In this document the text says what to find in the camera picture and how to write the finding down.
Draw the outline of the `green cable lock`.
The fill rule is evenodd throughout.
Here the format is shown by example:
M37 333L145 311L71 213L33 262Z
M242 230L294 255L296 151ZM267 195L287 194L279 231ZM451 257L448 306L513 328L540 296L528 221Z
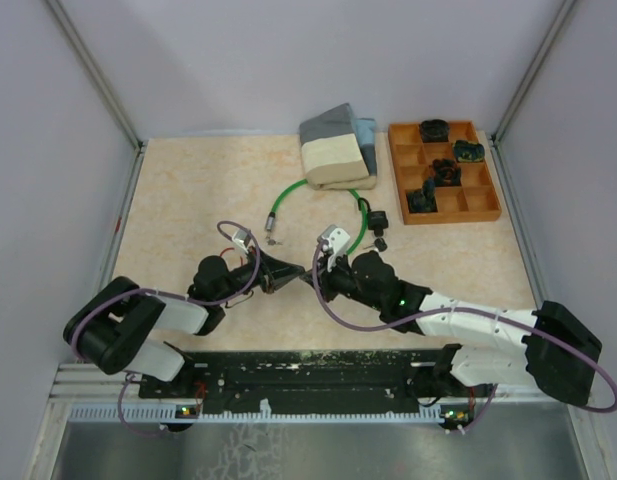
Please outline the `green cable lock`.
M275 229L275 224L276 224L276 219L277 219L277 213L278 210L282 204L282 202L291 194L293 193L295 190L306 186L308 184L308 181L306 179L302 179L302 180L298 180L292 184L290 184L288 187L286 187L274 200L269 213L266 217L266 221L265 221L265 225L264 225L264 231L266 236L267 235L271 235L273 236L273 232ZM355 190L355 189L347 189L347 192L354 198L356 205L357 205L357 211L360 214L360 226L359 226L359 230L358 233L356 235L356 237L354 238L353 242L350 244L350 246L347 249L347 254L351 255L361 244L362 240L364 239L364 236L368 230L368 228L366 227L365 224L365 220L363 217L363 213L359 210L358 208L358 203L357 200L359 198L361 198L360 194Z

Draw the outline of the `black-headed key bunch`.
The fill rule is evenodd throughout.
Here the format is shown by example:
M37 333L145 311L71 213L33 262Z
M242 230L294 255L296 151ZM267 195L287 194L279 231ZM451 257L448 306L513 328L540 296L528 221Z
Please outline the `black-headed key bunch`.
M385 233L383 231L373 233L373 241L371 244L364 246L364 250L373 250L378 253L383 253L388 249L388 245L385 239Z

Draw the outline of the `black Kaijing padlock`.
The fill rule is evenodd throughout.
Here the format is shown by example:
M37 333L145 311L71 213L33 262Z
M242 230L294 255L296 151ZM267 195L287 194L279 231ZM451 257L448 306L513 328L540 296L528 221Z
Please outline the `black Kaijing padlock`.
M389 227L386 212L383 210L373 210L369 201L364 197L359 198L357 203L359 210L363 213L366 227L376 237L382 237L385 230Z

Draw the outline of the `red cable seal lock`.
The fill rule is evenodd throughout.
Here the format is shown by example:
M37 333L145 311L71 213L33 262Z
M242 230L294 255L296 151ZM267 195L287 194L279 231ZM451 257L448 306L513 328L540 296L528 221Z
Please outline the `red cable seal lock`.
M225 254L227 254L229 252L234 252L234 253L238 254L239 257L241 258L241 260L244 261L244 262L248 262L249 261L249 254L250 254L250 252L249 252L249 248L247 246L245 246L245 245L235 244L233 246L224 248L220 252L219 256L223 257Z

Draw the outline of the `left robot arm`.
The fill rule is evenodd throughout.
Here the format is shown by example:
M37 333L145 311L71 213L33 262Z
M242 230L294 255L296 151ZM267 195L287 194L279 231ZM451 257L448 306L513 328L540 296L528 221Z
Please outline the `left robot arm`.
M242 260L231 270L219 255L202 259L185 296L142 288L119 276L68 321L63 339L76 356L107 375L146 374L172 395L185 396L195 387L195 371L175 348L150 341L149 334L173 330L207 336L234 298L254 288L274 293L305 272L262 251L252 250Z

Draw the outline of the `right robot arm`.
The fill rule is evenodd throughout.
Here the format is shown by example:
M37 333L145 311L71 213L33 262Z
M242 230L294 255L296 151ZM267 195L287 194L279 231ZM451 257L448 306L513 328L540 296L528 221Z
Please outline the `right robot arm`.
M602 343L560 303L506 310L460 301L400 279L375 251L354 259L323 255L302 279L324 309L342 296L376 311L376 331L450 340L434 372L446 395L504 384L536 387L579 408L589 403Z

